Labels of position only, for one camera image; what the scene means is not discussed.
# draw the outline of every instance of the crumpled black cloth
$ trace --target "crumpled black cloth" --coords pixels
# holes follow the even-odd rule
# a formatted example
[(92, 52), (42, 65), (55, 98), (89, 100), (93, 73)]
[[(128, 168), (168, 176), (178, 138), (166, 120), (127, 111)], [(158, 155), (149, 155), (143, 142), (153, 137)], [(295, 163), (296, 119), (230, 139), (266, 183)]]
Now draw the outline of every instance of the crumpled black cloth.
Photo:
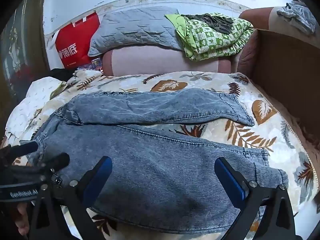
[(187, 17), (189, 20), (199, 20), (202, 22), (207, 23), (210, 28), (214, 29), (215, 31), (223, 34), (230, 34), (233, 20), (231, 18), (225, 18), (220, 16), (211, 16), (208, 13), (199, 15), (184, 15), (181, 16)]

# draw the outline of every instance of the metal screw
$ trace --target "metal screw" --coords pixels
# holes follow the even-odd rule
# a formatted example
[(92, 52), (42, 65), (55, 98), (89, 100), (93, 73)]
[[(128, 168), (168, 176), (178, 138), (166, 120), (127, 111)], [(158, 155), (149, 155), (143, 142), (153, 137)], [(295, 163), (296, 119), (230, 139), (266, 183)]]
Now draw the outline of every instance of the metal screw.
[(257, 187), (258, 183), (256, 183), (254, 180), (249, 181), (249, 185), (251, 187)]
[(40, 189), (41, 190), (46, 190), (48, 188), (48, 185), (47, 184), (43, 184), (41, 185)]
[(72, 180), (72, 181), (70, 181), (69, 185), (70, 185), (71, 187), (75, 187), (75, 186), (78, 185), (78, 181)]
[(280, 184), (280, 185), (279, 185), (279, 188), (280, 188), (280, 189), (282, 189), (282, 190), (287, 189), (287, 188), (286, 188), (286, 186), (285, 186), (284, 184)]

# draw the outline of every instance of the denim fabric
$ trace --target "denim fabric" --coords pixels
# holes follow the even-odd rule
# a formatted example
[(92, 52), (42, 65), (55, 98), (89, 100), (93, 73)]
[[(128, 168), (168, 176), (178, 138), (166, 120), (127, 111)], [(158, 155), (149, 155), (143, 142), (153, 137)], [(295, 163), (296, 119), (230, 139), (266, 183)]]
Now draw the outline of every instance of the denim fabric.
[(228, 118), (245, 125), (253, 119), (235, 95), (202, 89), (173, 93), (92, 93), (58, 109), (36, 134), (31, 164), (66, 152), (70, 164), (58, 175), (67, 185), (79, 180), (104, 155), (113, 171), (93, 209), (113, 219), (167, 233), (226, 230), (238, 215), (214, 173), (225, 157), (247, 180), (261, 186), (288, 186), (284, 171), (270, 168), (264, 149), (248, 149), (143, 123), (196, 123)]

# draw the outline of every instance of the floral blanket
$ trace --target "floral blanket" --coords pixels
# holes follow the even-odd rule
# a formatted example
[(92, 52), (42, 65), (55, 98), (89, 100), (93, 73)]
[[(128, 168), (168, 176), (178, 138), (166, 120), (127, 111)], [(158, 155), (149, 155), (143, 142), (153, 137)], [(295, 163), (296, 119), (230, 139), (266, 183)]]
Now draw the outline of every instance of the floral blanket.
[[(221, 13), (211, 16), (227, 17)], [(237, 54), (253, 33), (253, 25), (243, 19), (232, 18), (230, 34), (219, 33), (199, 20), (190, 20), (180, 14), (165, 15), (172, 22), (184, 45), (186, 56), (191, 60), (204, 60), (212, 57)]]
[[(55, 98), (49, 100), (35, 114), (26, 131), (19, 138), (11, 138), (15, 145), (20, 140), (30, 140), (47, 118), (60, 106), (80, 93), (97, 91), (136, 91), (172, 92), (180, 89), (203, 88), (220, 93), (236, 94), (240, 104), (255, 120), (253, 127), (244, 126), (229, 119), (220, 118), (212, 122), (196, 125), (170, 124), (172, 132), (205, 138), (210, 141), (233, 144), (247, 148), (265, 148), (269, 152), (269, 164), (273, 168), (286, 171), (289, 177), (288, 193), (293, 213), (296, 214), (303, 205), (313, 199), (318, 192), (318, 177), (312, 161), (293, 131), (288, 120), (285, 120), (266, 97), (241, 73), (224, 74), (212, 72), (174, 72), (161, 75), (131, 75), (123, 77), (106, 77), (94, 70), (78, 70), (75, 77), (68, 82), (68, 87)], [(162, 129), (161, 124), (154, 125)], [(25, 165), (26, 159), (17, 159), (14, 164)], [(106, 239), (123, 240), (214, 240), (224, 234), (207, 235), (174, 235), (130, 226), (102, 217), (88, 210), (94, 223), (103, 232)], [(77, 235), (68, 211), (65, 210), (70, 230)], [(251, 239), (258, 227), (255, 222), (247, 239)]]

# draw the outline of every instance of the bedspread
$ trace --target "bedspread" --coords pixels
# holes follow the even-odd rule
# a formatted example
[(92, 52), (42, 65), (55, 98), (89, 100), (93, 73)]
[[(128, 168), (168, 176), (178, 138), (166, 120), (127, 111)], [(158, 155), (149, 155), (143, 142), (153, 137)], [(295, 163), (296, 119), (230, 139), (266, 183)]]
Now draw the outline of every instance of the bedspread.
[[(167, 124), (167, 126), (171, 126), (169, 129), (172, 132), (241, 147), (267, 149), (270, 167), (282, 169), (288, 174), (288, 193), (294, 214), (307, 201), (312, 200), (318, 192), (318, 177), (314, 167), (315, 159), (312, 159), (313, 162), (311, 161), (287, 120), (241, 73), (174, 72), (151, 76), (106, 77), (97, 71), (79, 70), (68, 83), (68, 89), (44, 105), (41, 113), (33, 120), (36, 125), (29, 127), (29, 130), (19, 139), (30, 140), (31, 135), (41, 127), (50, 114), (80, 93), (95, 91), (172, 92), (180, 89), (203, 88), (235, 94), (240, 104), (254, 118), (255, 125), (249, 127), (220, 118), (203, 124)], [(156, 127), (161, 125), (153, 126), (155, 129), (161, 129), (161, 127)], [(172, 235), (133, 227), (110, 220), (93, 211), (89, 211), (89, 213), (98, 228), (104, 232), (106, 239), (213, 240), (219, 239), (223, 235), (223, 232), (207, 235)], [(67, 221), (69, 226), (74, 229), (72, 220), (68, 218)], [(253, 237), (257, 225), (257, 223), (252, 225), (252, 230), (247, 235), (248, 239)]]

